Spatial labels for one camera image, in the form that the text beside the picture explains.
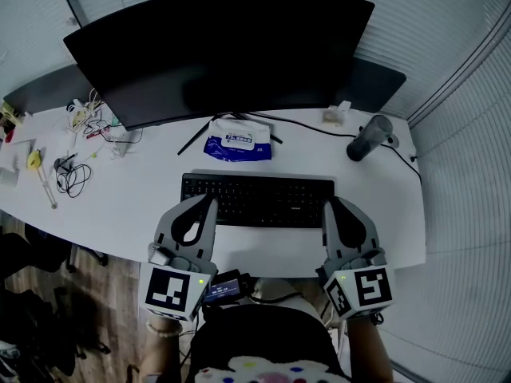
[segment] black cable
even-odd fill
[[[394,149],[392,146],[389,146],[388,144],[380,144],[380,146],[383,146],[384,148],[392,149],[394,151],[394,153],[399,156],[399,159],[401,159],[403,162],[405,162],[406,166],[408,166],[410,169],[412,169],[417,174],[418,180],[419,180],[419,182],[421,182],[421,186],[422,186],[421,174],[419,172],[417,172],[411,164],[408,164],[408,162],[399,154],[399,152],[396,149]]]
[[[131,141],[127,141],[127,140],[109,140],[109,139],[106,139],[106,136],[103,135],[103,132],[101,130],[102,129],[107,129],[107,128],[115,128],[115,126],[112,126],[106,120],[103,120],[103,110],[101,108],[99,108],[99,119],[92,119],[92,120],[90,120],[90,118],[92,118],[92,116],[90,116],[89,119],[85,121],[85,124],[87,126],[83,130],[83,134],[84,135],[89,135],[91,133],[96,133],[97,132],[101,136],[103,136],[103,139],[105,139],[105,141],[107,141],[109,143],[115,143],[115,144],[137,144],[138,142],[140,142],[142,140],[142,135],[144,135],[144,128],[142,128],[142,130],[141,130],[141,137],[139,137],[136,142],[131,142]],[[105,123],[106,125],[105,126],[101,126],[100,125],[101,122]],[[94,129],[94,127],[91,126],[91,124],[96,124],[96,129]]]
[[[303,124],[302,122],[298,122],[297,120],[286,119],[286,118],[279,118],[277,116],[260,115],[259,113],[252,113],[252,112],[249,112],[248,115],[258,116],[259,118],[264,118],[264,119],[280,120],[282,122],[288,122],[290,124],[297,124],[299,126],[303,126],[304,128],[311,129],[311,130],[319,132],[319,133],[324,133],[325,135],[337,136],[337,137],[357,137],[355,135],[348,135],[348,134],[341,134],[341,133],[333,133],[333,132],[323,131],[322,129],[314,128],[313,126],[310,126],[308,124]],[[394,149],[392,146],[389,146],[387,144],[381,144],[381,146],[383,146],[384,148],[392,149],[394,151],[394,153],[399,156],[399,159],[401,159],[403,162],[405,162],[406,166],[408,166],[410,169],[412,169],[417,174],[418,179],[421,182],[421,186],[422,186],[422,177],[421,177],[420,173],[417,172],[417,170],[415,170],[414,167],[411,164],[409,164],[406,160],[404,160],[404,158],[399,154],[399,152],[396,149]]]
[[[81,177],[83,178],[80,181],[77,181],[78,171],[81,169]],[[85,182],[90,179],[90,176],[93,174],[93,170],[90,166],[86,164],[79,164],[77,166],[73,166],[68,169],[66,172],[57,174],[57,191],[61,194],[66,193],[71,199],[78,197],[80,193],[83,191],[85,187]],[[80,190],[78,193],[72,195],[71,191],[81,184]]]
[[[381,325],[381,324],[383,324],[383,321],[385,321],[381,312],[377,312],[376,314],[369,315],[369,319],[371,322],[373,322],[373,325],[375,325],[375,326]]]
[[[195,333],[195,330],[189,330],[188,332],[184,332],[181,335],[179,335],[179,337],[187,336],[187,335],[193,335],[194,333]]]
[[[126,383],[133,383],[133,370],[137,373],[141,372],[135,365],[129,365],[126,371]]]
[[[323,316],[325,316],[325,313],[327,312],[328,306],[330,306],[330,300],[327,301],[327,304],[323,308],[323,312],[321,313],[320,318],[323,319]]]
[[[298,122],[297,120],[279,118],[277,116],[260,115],[258,113],[252,113],[252,112],[248,112],[248,115],[258,116],[259,118],[266,118],[266,119],[272,119],[272,120],[281,120],[282,122],[289,122],[290,124],[298,124],[300,126],[303,126],[304,128],[312,129],[313,131],[316,131],[319,133],[324,133],[325,135],[337,136],[337,137],[357,137],[355,135],[350,135],[350,134],[333,133],[333,132],[323,131],[322,129],[314,128],[313,126],[310,126],[308,124],[303,124],[302,122]]]
[[[103,139],[105,139],[107,142],[109,142],[111,144],[137,144],[138,142],[140,142],[142,140],[142,135],[144,135],[144,128],[142,128],[142,130],[141,130],[141,137],[139,137],[136,142],[130,142],[127,140],[108,140],[108,139],[106,139],[105,135],[103,135],[103,132],[99,132],[99,134],[101,136],[103,136]]]
[[[258,303],[279,303],[279,302],[287,301],[288,299],[291,299],[294,297],[303,297],[303,295],[299,292],[293,292],[292,294],[289,294],[289,295],[286,295],[285,297],[281,297],[281,298],[277,298],[277,299],[261,299],[261,298],[256,298],[252,295],[248,295],[248,297],[252,301],[258,302]]]
[[[197,330],[199,329],[199,318],[200,318],[200,311],[197,312],[197,322],[195,324],[195,333],[197,333]],[[186,356],[184,357],[183,361],[181,362],[181,364],[179,366],[180,369],[183,369],[183,365],[190,357],[191,352],[192,352],[192,343],[190,342],[190,349],[189,349],[188,353],[186,353]]]

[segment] person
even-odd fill
[[[281,279],[261,279],[260,300],[296,290]],[[192,339],[186,382],[344,382],[330,334],[301,296],[276,304],[246,303],[204,308],[205,323]],[[151,315],[141,364],[141,383],[181,382],[178,321]],[[378,329],[369,318],[347,322],[351,380],[390,382],[392,367]]]

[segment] pack of wet wipes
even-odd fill
[[[271,160],[270,128],[251,120],[209,122],[204,153],[227,162]]]

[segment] small white box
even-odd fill
[[[323,289],[340,319],[367,316],[394,303],[394,271],[387,265],[339,270]]]
[[[142,263],[138,305],[161,317],[193,322],[211,280],[208,274]]]

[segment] electronic device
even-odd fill
[[[73,159],[76,155],[77,153],[74,153],[65,159],[63,157],[59,157],[53,162],[53,169],[55,169],[57,175],[65,175],[66,173],[70,173],[71,169],[73,168],[73,162],[71,159]]]
[[[227,305],[249,296],[254,292],[249,274],[231,270],[218,274],[211,282],[211,289],[206,293],[204,304],[208,306]]]
[[[191,322],[207,296],[241,292],[240,283],[232,279],[217,279],[212,288],[217,272],[210,261],[217,210],[216,196],[208,193],[182,201],[161,217],[149,244],[149,263],[141,264],[140,306],[162,317]],[[339,318],[376,314],[393,304],[394,272],[386,264],[374,223],[339,197],[326,200],[322,212],[327,260],[316,272]],[[199,217],[195,238],[184,241]]]
[[[218,200],[217,224],[245,227],[321,228],[333,180],[185,173],[181,200],[211,194]]]
[[[64,43],[134,130],[334,104],[373,9],[364,0],[150,0]]]

